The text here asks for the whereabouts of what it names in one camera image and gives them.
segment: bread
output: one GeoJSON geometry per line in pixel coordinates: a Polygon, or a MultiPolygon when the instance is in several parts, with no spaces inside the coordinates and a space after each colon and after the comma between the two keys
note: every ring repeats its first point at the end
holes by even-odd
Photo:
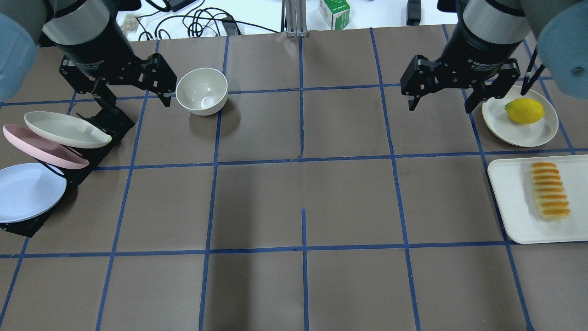
{"type": "Polygon", "coordinates": [[[561,220],[570,216],[569,202],[557,166],[551,162],[531,165],[533,195],[539,214],[546,220],[561,220]]]}

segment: rectangular tray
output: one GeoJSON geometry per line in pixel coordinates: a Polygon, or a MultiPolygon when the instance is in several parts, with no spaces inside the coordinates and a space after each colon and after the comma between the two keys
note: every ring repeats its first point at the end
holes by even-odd
{"type": "Polygon", "coordinates": [[[588,155],[494,160],[488,166],[506,234],[517,243],[557,243],[588,240],[588,155]],[[530,166],[552,162],[562,177],[570,216],[546,221],[533,198],[530,166]]]}

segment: yellow lemon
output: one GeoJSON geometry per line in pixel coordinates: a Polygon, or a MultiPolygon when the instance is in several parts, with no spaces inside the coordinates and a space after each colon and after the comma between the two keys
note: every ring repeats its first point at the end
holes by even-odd
{"type": "Polygon", "coordinates": [[[531,124],[539,121],[545,115],[543,105],[537,100],[529,98],[515,99],[505,106],[509,118],[519,124],[531,124]]]}

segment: white plate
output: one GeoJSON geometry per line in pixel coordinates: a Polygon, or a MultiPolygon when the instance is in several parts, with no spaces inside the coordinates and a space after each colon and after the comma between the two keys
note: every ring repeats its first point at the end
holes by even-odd
{"type": "Polygon", "coordinates": [[[0,223],[41,215],[61,199],[65,186],[65,178],[40,163],[17,164],[0,170],[0,223]]]}
{"type": "Polygon", "coordinates": [[[488,174],[512,240],[520,244],[588,240],[588,155],[494,160],[488,174]],[[535,162],[557,165],[572,211],[568,218],[546,221],[539,215],[530,175],[535,162]]]}
{"type": "Polygon", "coordinates": [[[66,146],[99,148],[112,140],[92,124],[57,112],[31,111],[25,114],[25,122],[34,133],[66,146]]]}
{"type": "Polygon", "coordinates": [[[482,116],[490,131],[503,141],[521,147],[535,147],[548,143],[557,133],[559,121],[555,109],[539,93],[530,90],[520,95],[520,86],[513,86],[502,99],[491,98],[482,104],[482,116]],[[509,119],[505,105],[514,99],[530,98],[543,105],[545,116],[533,124],[518,124],[509,119]]]}

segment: grid square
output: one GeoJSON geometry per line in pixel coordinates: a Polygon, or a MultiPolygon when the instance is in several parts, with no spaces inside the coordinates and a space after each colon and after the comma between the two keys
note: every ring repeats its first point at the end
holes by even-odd
{"type": "Polygon", "coordinates": [[[29,239],[27,253],[110,252],[128,171],[93,171],[29,239]]]}
{"type": "MultiPolygon", "coordinates": [[[[539,83],[533,86],[533,91],[541,94],[542,96],[545,96],[545,93],[539,83]]],[[[482,148],[485,151],[527,151],[568,149],[567,142],[562,133],[561,128],[557,130],[555,137],[553,137],[553,139],[551,139],[547,144],[537,147],[519,147],[502,141],[488,129],[486,123],[484,123],[484,116],[482,115],[481,104],[478,105],[476,109],[474,109],[474,111],[472,112],[472,116],[474,118],[474,122],[476,123],[476,129],[478,132],[478,136],[480,137],[480,142],[482,143],[482,148]]]]}
{"type": "MultiPolygon", "coordinates": [[[[118,100],[116,102],[116,106],[120,108],[135,123],[139,122],[139,118],[141,117],[141,108],[143,108],[143,99],[118,100]]],[[[96,115],[100,110],[100,106],[95,102],[74,102],[71,110],[71,116],[76,116],[76,113],[79,113],[84,117],[91,117],[96,115]]],[[[100,162],[99,166],[129,166],[131,164],[133,149],[135,148],[136,135],[137,124],[135,124],[135,126],[126,133],[119,144],[112,148],[111,152],[108,153],[102,162],[100,162]]]]}
{"type": "MultiPolygon", "coordinates": [[[[141,59],[147,59],[147,57],[155,53],[156,43],[157,42],[154,40],[132,41],[131,48],[136,56],[141,59]]],[[[117,97],[143,97],[145,95],[145,91],[132,85],[109,85],[108,88],[110,88],[117,97]]],[[[86,93],[84,97],[92,98],[92,95],[86,93]]]]}
{"type": "Polygon", "coordinates": [[[588,123],[588,101],[570,97],[563,94],[552,80],[543,81],[557,115],[561,119],[567,136],[574,148],[588,148],[588,135],[586,123],[588,123]]]}
{"type": "Polygon", "coordinates": [[[308,252],[310,330],[415,330],[405,252],[308,252]]]}
{"type": "Polygon", "coordinates": [[[0,302],[4,304],[18,259],[0,259],[0,302]]]}
{"type": "Polygon", "coordinates": [[[396,165],[411,243],[502,240],[479,156],[400,158],[396,165]]]}
{"type": "Polygon", "coordinates": [[[175,99],[169,108],[147,100],[135,165],[212,162],[216,120],[190,113],[175,99]]]}
{"type": "Polygon", "coordinates": [[[308,245],[402,243],[390,160],[303,163],[308,245]]]}
{"type": "Polygon", "coordinates": [[[233,94],[222,111],[219,161],[297,158],[299,92],[233,94]]]}
{"type": "Polygon", "coordinates": [[[298,59],[298,38],[285,33],[231,36],[226,62],[229,91],[297,88],[298,59]]]}
{"type": "Polygon", "coordinates": [[[198,68],[222,71],[225,41],[226,37],[161,40],[158,52],[163,55],[179,81],[185,74],[198,68]]]}
{"type": "MultiPolygon", "coordinates": [[[[69,102],[59,104],[39,104],[39,105],[16,105],[2,106],[0,108],[0,126],[13,124],[21,127],[27,127],[24,116],[30,111],[52,111],[65,114],[68,111],[69,102]]],[[[21,163],[35,163],[35,159],[14,147],[4,138],[0,138],[0,168],[7,168],[21,163]]]]}
{"type": "Polygon", "coordinates": [[[472,123],[459,90],[446,89],[422,98],[408,110],[400,87],[385,88],[394,153],[454,153],[478,151],[472,123]]]}
{"type": "Polygon", "coordinates": [[[587,243],[512,245],[536,330],[583,330],[588,323],[587,243]]]}
{"type": "Polygon", "coordinates": [[[302,53],[304,87],[379,83],[368,29],[312,31],[302,53]]]}
{"type": "Polygon", "coordinates": [[[204,255],[116,257],[100,329],[198,329],[203,266],[204,255]]]}
{"type": "Polygon", "coordinates": [[[423,330],[526,330],[504,246],[411,249],[423,330]]]}
{"type": "Polygon", "coordinates": [[[36,51],[35,64],[22,81],[21,89],[7,102],[71,100],[74,89],[59,73],[64,53],[57,47],[36,51]]]}
{"type": "Polygon", "coordinates": [[[0,254],[20,254],[24,242],[23,236],[0,231],[0,254]]]}
{"type": "Polygon", "coordinates": [[[94,330],[107,257],[23,259],[2,330],[94,330]]]}
{"type": "Polygon", "coordinates": [[[304,157],[390,155],[378,88],[304,93],[304,157]]]}
{"type": "Polygon", "coordinates": [[[204,331],[304,330],[302,252],[212,254],[204,331]]]}
{"type": "Polygon", "coordinates": [[[302,189],[298,163],[218,168],[213,249],[302,244],[302,189]]]}
{"type": "Polygon", "coordinates": [[[415,55],[424,55],[434,61],[447,44],[441,25],[378,28],[373,30],[373,36],[384,84],[400,83],[415,55]]]}
{"type": "Polygon", "coordinates": [[[205,249],[212,170],[135,169],[117,251],[205,249]]]}

